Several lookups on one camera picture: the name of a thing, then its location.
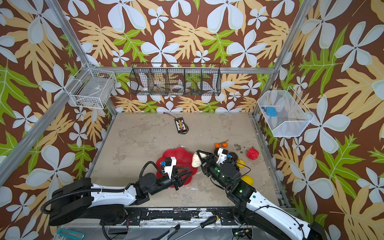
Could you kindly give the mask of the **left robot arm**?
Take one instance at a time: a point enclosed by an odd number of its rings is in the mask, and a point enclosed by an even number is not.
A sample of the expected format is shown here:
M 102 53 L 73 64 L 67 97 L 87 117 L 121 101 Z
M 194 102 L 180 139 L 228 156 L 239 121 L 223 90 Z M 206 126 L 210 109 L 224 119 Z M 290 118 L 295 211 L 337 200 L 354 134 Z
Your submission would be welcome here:
M 188 167 L 174 167 L 161 178 L 153 173 L 140 176 L 126 187 L 106 187 L 93 184 L 90 178 L 73 182 L 56 190 L 41 207 L 49 216 L 50 226 L 61 226 L 76 219 L 97 219 L 109 226 L 128 219 L 127 206 L 139 206 L 170 187 L 178 190 L 192 176 Z

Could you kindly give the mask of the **red flower-shaped fruit bowl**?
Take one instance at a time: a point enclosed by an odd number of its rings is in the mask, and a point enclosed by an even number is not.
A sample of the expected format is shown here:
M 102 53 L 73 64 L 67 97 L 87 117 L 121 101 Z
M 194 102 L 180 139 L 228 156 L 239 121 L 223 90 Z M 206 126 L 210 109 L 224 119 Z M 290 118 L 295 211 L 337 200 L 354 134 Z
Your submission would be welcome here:
M 165 158 L 174 157 L 177 160 L 176 167 L 189 167 L 190 171 L 192 171 L 192 175 L 186 180 L 184 186 L 187 186 L 191 183 L 193 176 L 197 173 L 198 169 L 192 167 L 193 154 L 187 152 L 183 148 L 177 148 L 174 150 L 167 150 L 163 153 L 162 157 L 160 157 L 156 161 L 156 165 L 161 168 L 161 162 L 165 161 Z

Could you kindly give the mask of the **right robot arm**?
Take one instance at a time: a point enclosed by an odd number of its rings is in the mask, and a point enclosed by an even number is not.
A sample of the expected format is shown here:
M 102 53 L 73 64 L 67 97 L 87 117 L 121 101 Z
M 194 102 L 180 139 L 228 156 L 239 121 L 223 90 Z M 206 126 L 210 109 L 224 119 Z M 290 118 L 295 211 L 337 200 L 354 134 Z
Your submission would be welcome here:
M 235 220 L 244 226 L 255 226 L 278 240 L 326 240 L 324 227 L 294 217 L 265 198 L 254 187 L 241 179 L 237 162 L 223 161 L 213 153 L 198 150 L 201 169 L 226 192 L 234 204 Z

